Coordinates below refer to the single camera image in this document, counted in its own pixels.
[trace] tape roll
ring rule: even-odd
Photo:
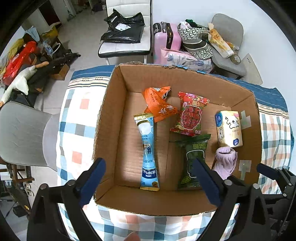
[[[232,63],[234,63],[236,65],[241,63],[241,59],[237,54],[231,55],[230,60],[231,60]]]

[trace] paper label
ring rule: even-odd
[[[241,180],[244,180],[245,176],[246,176],[246,172],[250,172],[251,171],[251,164],[252,161],[250,160],[239,160],[239,171],[241,171]]]
[[[240,123],[241,123],[241,129],[246,129],[246,128],[249,128],[251,127],[251,118],[250,116],[246,116],[246,112],[243,110],[241,112],[241,116],[242,116],[242,119],[240,120]]]
[[[130,26],[127,26],[126,24],[119,23],[115,28],[117,30],[119,30],[119,31],[123,31],[123,30],[127,30],[127,29],[129,29],[131,27]]]

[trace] checkered bedsheet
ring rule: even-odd
[[[65,93],[59,120],[58,185],[77,179],[93,163],[91,158],[97,115],[113,68],[111,65],[98,66],[73,73]],[[256,96],[261,121],[262,162],[272,167],[288,166],[293,141],[291,141],[286,104],[283,99],[280,105],[273,105],[273,100],[266,101],[269,95],[274,94],[282,98],[280,93],[276,89],[269,90],[239,80],[230,81],[250,89]],[[263,193],[280,193],[277,184],[262,175],[258,183]],[[59,208],[70,237],[78,240],[65,206],[59,204]],[[234,216],[237,209],[238,205],[233,210],[221,240],[229,237],[235,224]],[[144,241],[194,241],[214,214],[208,212],[183,217],[146,216],[108,209],[97,205],[93,199],[83,207],[83,210],[104,241],[123,241],[133,231],[137,231]]]

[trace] cartoon bear print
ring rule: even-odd
[[[225,120],[230,129],[239,127],[239,120],[234,115],[225,117]]]
[[[222,140],[224,138],[224,133],[222,127],[219,128],[219,139]]]

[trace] red snack packet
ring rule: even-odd
[[[163,93],[154,88],[147,88],[142,95],[148,105],[149,111],[154,115],[154,122],[162,121],[178,112],[178,109],[162,99]]]
[[[179,92],[181,109],[174,128],[170,131],[196,136],[200,134],[202,109],[209,104],[209,99],[189,93]]]

